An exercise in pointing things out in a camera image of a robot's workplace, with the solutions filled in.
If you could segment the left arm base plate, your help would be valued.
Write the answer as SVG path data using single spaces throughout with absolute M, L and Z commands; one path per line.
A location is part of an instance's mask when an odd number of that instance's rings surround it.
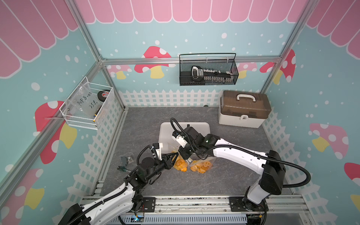
M 155 212 L 156 198 L 155 197 L 140 197 L 133 200 L 133 212 Z

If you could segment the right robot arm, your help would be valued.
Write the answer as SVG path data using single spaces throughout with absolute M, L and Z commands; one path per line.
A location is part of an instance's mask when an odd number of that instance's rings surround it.
M 172 138 L 179 145 L 178 152 L 184 160 L 195 154 L 199 159 L 217 157 L 240 164 L 257 173 L 259 179 L 247 188 L 245 196 L 240 200 L 240 206 L 246 211 L 254 212 L 257 209 L 266 211 L 265 199 L 270 195 L 281 195 L 283 188 L 298 188 L 307 185 L 311 174 L 305 168 L 290 162 L 283 161 L 280 155 L 270 150 L 258 152 L 229 143 L 225 139 L 207 134 L 203 136 L 193 127 L 183 128 L 175 118 L 170 119 L 173 128 Z M 302 171 L 306 177 L 295 184 L 284 184 L 286 167 L 293 167 Z

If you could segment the ziploc bag with cookies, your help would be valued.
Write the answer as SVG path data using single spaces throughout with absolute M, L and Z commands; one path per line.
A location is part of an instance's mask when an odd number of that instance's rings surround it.
M 186 172 L 188 170 L 188 162 L 184 160 L 179 154 L 176 160 L 176 164 L 173 168 L 175 168 L 178 171 Z

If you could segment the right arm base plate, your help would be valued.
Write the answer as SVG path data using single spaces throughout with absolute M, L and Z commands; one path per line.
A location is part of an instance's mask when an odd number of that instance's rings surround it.
M 259 204 L 255 204 L 249 200 L 244 200 L 243 196 L 229 197 L 231 212 L 267 212 L 269 210 L 266 199 Z

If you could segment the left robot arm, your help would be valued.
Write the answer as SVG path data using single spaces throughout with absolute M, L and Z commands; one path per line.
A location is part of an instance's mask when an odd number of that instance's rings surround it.
M 60 225 L 105 225 L 127 212 L 140 210 L 142 191 L 153 184 L 164 170 L 171 169 L 179 154 L 177 152 L 146 157 L 125 178 L 122 185 L 108 195 L 89 204 L 74 204 L 60 220 Z

